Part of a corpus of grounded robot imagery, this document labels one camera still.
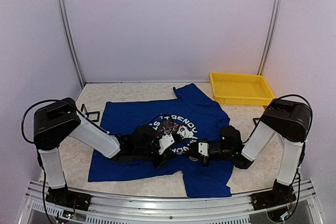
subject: metal frame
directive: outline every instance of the metal frame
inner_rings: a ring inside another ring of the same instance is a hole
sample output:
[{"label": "metal frame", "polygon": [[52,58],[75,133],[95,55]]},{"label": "metal frame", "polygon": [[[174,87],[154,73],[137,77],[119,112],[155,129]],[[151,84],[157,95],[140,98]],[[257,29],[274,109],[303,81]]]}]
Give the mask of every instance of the metal frame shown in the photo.
[{"label": "metal frame", "polygon": [[274,36],[274,32],[275,32],[275,28],[276,28],[277,20],[279,16],[280,3],[281,3],[281,0],[274,0],[273,2],[271,20],[269,23],[266,42],[264,45],[264,49],[263,49],[263,53],[262,53],[262,57],[261,57],[261,61],[260,61],[260,65],[259,65],[259,69],[257,73],[258,75],[261,75],[261,76],[264,74],[270,47],[273,41],[273,36]]},{"label": "metal frame", "polygon": [[66,10],[66,6],[65,6],[65,0],[57,0],[57,4],[58,4],[58,8],[59,8],[59,12],[61,15],[61,21],[63,24],[63,29],[64,29],[64,34],[67,40],[67,44],[69,47],[69,51],[70,51],[70,55],[71,55],[71,60],[73,63],[73,66],[75,67],[75,71],[76,71],[76,75],[79,81],[79,84],[81,86],[81,88],[83,89],[86,82],[84,79],[84,75],[83,72],[81,70],[80,67],[80,63],[77,57],[77,53],[75,50],[75,45],[74,40],[72,38],[72,34],[71,34],[71,30],[70,30],[70,25],[69,25],[69,20],[68,20],[68,16],[67,16],[67,10]]},{"label": "metal frame", "polygon": [[[29,223],[32,210],[44,212],[42,204],[42,183],[32,181],[27,190],[19,224]],[[298,192],[298,179],[294,190]],[[89,211],[76,210],[76,220],[72,223],[99,224],[143,224],[143,223],[250,223],[249,217],[266,210],[254,211],[251,194],[255,192],[236,194],[229,198],[153,198],[136,197],[115,194],[98,193],[71,188],[74,191],[92,195]],[[321,208],[310,180],[301,182],[300,201],[307,201],[310,213],[316,224],[323,224]],[[71,210],[55,206],[47,202],[49,215],[61,216],[64,210]]]}]

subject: robotic arm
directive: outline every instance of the robotic arm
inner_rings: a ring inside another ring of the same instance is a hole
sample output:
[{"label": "robotic arm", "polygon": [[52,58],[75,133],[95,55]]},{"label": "robotic arm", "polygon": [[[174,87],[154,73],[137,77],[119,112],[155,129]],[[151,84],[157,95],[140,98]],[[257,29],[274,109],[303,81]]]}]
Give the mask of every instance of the robotic arm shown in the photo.
[{"label": "robotic arm", "polygon": [[[296,199],[292,182],[304,156],[311,118],[310,106],[274,99],[246,145],[241,142],[238,130],[226,126],[220,131],[220,143],[208,143],[207,140],[192,143],[190,150],[184,154],[201,158],[205,166],[209,165],[209,160],[224,159],[232,161],[237,168],[247,169],[271,138],[278,134],[284,149],[273,189],[254,194],[252,198],[255,210],[282,205]],[[156,168],[175,157],[169,147],[181,142],[171,134],[159,137],[148,125],[137,127],[131,135],[111,135],[88,120],[71,98],[37,110],[34,114],[34,144],[38,150],[40,166],[48,178],[49,191],[46,200],[85,211],[88,210],[91,196],[69,191],[61,166],[59,144],[67,136],[82,141],[115,162],[129,162],[133,158],[150,159]]]}]

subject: blue t-shirt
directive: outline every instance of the blue t-shirt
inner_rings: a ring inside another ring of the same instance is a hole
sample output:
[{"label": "blue t-shirt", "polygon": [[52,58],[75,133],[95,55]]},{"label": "blue t-shirt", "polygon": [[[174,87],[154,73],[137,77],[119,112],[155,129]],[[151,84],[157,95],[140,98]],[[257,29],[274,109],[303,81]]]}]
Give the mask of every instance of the blue t-shirt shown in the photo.
[{"label": "blue t-shirt", "polygon": [[[131,134],[139,126],[148,124],[160,114],[174,119],[174,131],[186,141],[196,142],[207,138],[219,142],[219,131],[229,125],[229,117],[217,102],[207,97],[195,84],[174,88],[177,99],[149,102],[107,102],[100,126],[118,134]],[[155,129],[164,116],[151,124]],[[185,145],[172,150],[182,152]],[[117,164],[97,151],[93,152],[89,182],[125,181],[174,174],[182,171],[187,195],[193,198],[229,197],[226,183],[231,177],[233,165],[230,161],[210,161],[208,167],[202,161],[192,161],[187,156],[177,155],[162,167],[155,169],[151,161],[137,165]]]}]

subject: yellow plastic bin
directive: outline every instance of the yellow plastic bin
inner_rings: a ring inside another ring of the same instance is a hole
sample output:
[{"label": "yellow plastic bin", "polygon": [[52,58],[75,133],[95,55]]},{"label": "yellow plastic bin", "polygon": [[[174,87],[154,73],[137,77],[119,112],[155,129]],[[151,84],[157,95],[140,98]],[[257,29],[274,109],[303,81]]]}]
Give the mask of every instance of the yellow plastic bin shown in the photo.
[{"label": "yellow plastic bin", "polygon": [[220,104],[267,106],[275,98],[263,76],[210,73],[214,100]]}]

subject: metal pole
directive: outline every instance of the metal pole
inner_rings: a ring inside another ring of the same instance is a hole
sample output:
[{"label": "metal pole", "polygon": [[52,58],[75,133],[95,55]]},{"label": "metal pole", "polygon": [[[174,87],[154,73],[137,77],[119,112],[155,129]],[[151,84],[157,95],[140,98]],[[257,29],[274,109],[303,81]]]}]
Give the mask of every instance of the metal pole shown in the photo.
[{"label": "metal pole", "polygon": [[258,69],[258,75],[260,76],[262,76],[265,71],[267,58],[269,55],[270,47],[272,44],[272,40],[273,40],[273,36],[274,36],[274,32],[275,32],[275,28],[276,28],[277,20],[279,16],[280,3],[281,3],[281,0],[274,0],[273,2],[271,20],[269,23],[266,42],[264,45],[264,49],[263,49],[263,53],[262,53],[262,57],[261,57],[261,61],[260,61],[259,69]]},{"label": "metal pole", "polygon": [[66,11],[66,6],[65,6],[65,1],[64,0],[57,0],[57,4],[58,4],[58,9],[61,15],[61,21],[63,24],[63,29],[64,29],[64,34],[67,40],[67,44],[69,47],[69,51],[70,51],[70,55],[71,55],[71,59],[72,59],[72,63],[73,66],[75,67],[75,71],[76,71],[76,75],[79,81],[79,84],[81,86],[81,88],[84,88],[86,82],[83,76],[83,72],[82,69],[80,67],[79,64],[79,60],[76,54],[76,50],[75,50],[75,46],[74,46],[74,41],[72,39],[72,35],[71,35],[71,31],[70,31],[70,26],[69,26],[69,20],[68,20],[68,16],[67,16],[67,11]]}]

